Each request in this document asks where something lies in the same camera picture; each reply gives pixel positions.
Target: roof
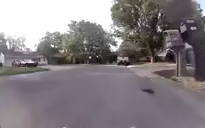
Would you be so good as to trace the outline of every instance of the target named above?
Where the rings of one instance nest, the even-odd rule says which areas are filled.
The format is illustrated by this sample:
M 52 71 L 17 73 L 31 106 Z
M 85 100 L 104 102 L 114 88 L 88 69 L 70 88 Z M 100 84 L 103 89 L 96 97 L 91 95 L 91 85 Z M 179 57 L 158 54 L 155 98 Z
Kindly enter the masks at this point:
M 4 53 L 7 59 L 35 59 L 42 56 L 39 52 L 14 52 L 14 51 L 7 51 Z
M 4 53 L 5 56 L 40 56 L 39 52 L 14 52 L 14 51 L 7 51 Z

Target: house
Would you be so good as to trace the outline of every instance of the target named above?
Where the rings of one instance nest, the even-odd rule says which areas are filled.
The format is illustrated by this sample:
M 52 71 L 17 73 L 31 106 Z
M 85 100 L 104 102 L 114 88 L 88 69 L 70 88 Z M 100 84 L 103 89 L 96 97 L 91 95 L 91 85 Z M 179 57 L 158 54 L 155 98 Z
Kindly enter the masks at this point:
M 12 52 L 7 51 L 6 53 L 0 54 L 0 63 L 2 63 L 2 66 L 12 66 L 13 61 L 15 60 L 34 60 L 37 61 L 39 65 L 47 65 L 48 61 L 47 59 L 40 55 L 38 52 Z

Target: tree trunk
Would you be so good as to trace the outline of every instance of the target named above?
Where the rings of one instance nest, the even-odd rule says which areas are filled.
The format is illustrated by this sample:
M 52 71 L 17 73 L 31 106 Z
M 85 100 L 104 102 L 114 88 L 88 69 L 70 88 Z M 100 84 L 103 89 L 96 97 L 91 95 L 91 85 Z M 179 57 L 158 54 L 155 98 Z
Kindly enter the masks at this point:
M 154 56 L 150 56 L 150 63 L 154 63 Z

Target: asphalt road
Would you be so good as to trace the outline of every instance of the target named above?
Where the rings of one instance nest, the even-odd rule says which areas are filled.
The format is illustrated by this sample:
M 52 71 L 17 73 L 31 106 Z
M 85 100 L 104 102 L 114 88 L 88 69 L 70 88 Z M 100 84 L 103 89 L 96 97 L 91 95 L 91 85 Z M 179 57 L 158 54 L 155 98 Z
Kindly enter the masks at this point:
M 1 77 L 0 124 L 2 128 L 205 128 L 205 94 L 174 84 L 140 78 L 115 66 Z

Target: sky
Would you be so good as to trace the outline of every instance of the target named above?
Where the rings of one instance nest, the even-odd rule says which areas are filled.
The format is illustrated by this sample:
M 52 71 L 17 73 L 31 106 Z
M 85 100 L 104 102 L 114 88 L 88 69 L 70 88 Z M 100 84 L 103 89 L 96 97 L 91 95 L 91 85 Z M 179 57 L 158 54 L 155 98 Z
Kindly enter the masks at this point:
M 205 13 L 205 0 L 198 0 Z M 112 0 L 0 0 L 0 31 L 24 36 L 34 49 L 46 31 L 65 32 L 71 20 L 82 19 L 110 30 Z

